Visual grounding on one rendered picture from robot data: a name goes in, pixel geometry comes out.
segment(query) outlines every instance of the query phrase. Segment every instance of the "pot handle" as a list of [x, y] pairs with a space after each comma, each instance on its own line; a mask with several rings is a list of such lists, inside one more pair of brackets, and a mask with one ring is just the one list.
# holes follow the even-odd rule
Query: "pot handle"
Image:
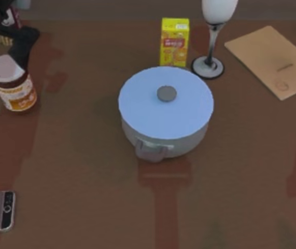
[[149, 162], [160, 162], [166, 157], [168, 148], [165, 146], [158, 146], [157, 148], [151, 148], [140, 139], [137, 139], [135, 145], [135, 153], [138, 158]]

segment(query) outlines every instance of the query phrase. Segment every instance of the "glass base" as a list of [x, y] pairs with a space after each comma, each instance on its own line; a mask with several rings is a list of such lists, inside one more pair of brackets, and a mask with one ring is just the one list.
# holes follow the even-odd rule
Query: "glass base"
[[213, 65], [205, 64], [206, 56], [198, 57], [191, 65], [192, 71], [203, 79], [218, 78], [224, 72], [224, 65], [216, 58], [212, 58]]

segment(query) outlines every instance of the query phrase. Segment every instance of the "brown table surface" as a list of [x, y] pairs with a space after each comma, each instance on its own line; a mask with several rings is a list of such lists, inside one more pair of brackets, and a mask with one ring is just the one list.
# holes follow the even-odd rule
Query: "brown table surface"
[[[117, 109], [124, 81], [158, 64], [160, 22], [30, 24], [43, 31], [30, 61], [41, 107], [16, 116], [0, 102], [0, 190], [18, 195], [0, 249], [296, 249], [296, 96], [279, 101], [223, 46], [266, 25], [296, 45], [296, 21], [224, 28], [208, 133], [160, 165], [136, 159]], [[207, 41], [193, 21], [188, 62]]]

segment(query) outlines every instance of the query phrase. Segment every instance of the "white jar lid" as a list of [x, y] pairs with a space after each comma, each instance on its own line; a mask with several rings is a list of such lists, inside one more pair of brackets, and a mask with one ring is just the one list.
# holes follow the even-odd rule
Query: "white jar lid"
[[0, 56], [0, 82], [8, 83], [22, 77], [25, 71], [12, 59], [5, 54]]
[[209, 122], [214, 109], [212, 93], [201, 78], [169, 66], [132, 76], [120, 90], [118, 102], [129, 126], [155, 139], [194, 134]]

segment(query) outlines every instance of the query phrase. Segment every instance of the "cutting board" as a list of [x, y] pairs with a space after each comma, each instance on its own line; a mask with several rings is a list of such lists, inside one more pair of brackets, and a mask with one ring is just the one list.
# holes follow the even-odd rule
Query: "cutting board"
[[273, 27], [225, 43], [280, 100], [296, 94], [296, 46]]

